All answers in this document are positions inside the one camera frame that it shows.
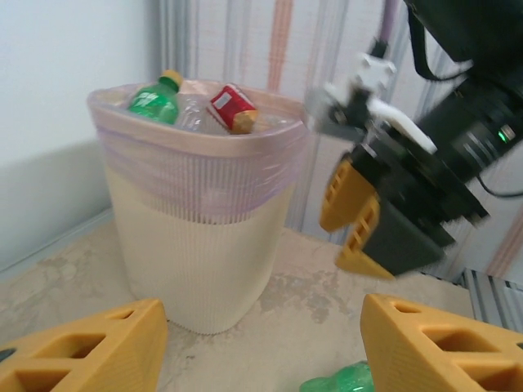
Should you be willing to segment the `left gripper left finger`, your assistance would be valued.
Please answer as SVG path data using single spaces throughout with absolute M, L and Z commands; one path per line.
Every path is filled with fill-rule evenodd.
M 154 391 L 168 338 L 163 303 L 146 299 L 1 346 L 3 391 Z

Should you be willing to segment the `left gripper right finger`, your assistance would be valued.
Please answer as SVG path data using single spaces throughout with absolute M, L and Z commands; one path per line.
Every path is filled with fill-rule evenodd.
M 519 332 L 374 293 L 360 333 L 377 391 L 522 389 Z

